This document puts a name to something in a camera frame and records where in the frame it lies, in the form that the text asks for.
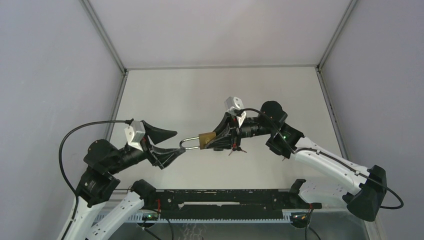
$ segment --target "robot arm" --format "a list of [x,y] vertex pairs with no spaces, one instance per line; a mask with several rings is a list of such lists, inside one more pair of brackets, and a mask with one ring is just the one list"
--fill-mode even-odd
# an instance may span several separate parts
[[[308,186],[308,182],[300,189],[299,196],[307,203],[340,202],[360,219],[374,221],[386,195],[386,172],[379,166],[367,168],[343,159],[311,141],[299,130],[285,123],[287,113],[276,101],[265,102],[260,111],[244,108],[238,97],[229,97],[225,101],[226,113],[221,123],[208,133],[198,137],[184,139],[180,147],[186,150],[199,148],[222,151],[243,151],[241,139],[270,134],[266,146],[276,155],[309,165],[319,172],[333,178],[335,187],[316,189]],[[258,113],[257,117],[246,117],[246,111]],[[184,147],[189,140],[199,140],[199,146]]]
[[159,148],[160,143],[177,134],[160,129],[145,121],[131,121],[125,129],[127,144],[117,149],[105,139],[93,142],[84,157],[87,170],[82,174],[75,190],[74,206],[58,240],[108,239],[128,216],[142,208],[152,186],[134,187],[125,200],[104,219],[92,227],[93,221],[105,206],[120,181],[113,174],[145,159],[160,169],[166,168],[185,152],[181,148]]

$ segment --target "brass padlock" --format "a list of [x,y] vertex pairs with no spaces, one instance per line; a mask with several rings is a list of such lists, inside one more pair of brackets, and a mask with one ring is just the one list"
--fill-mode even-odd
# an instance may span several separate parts
[[212,139],[214,139],[217,136],[217,133],[212,132],[206,132],[199,134],[199,146],[200,149],[205,149],[205,145],[208,144]]

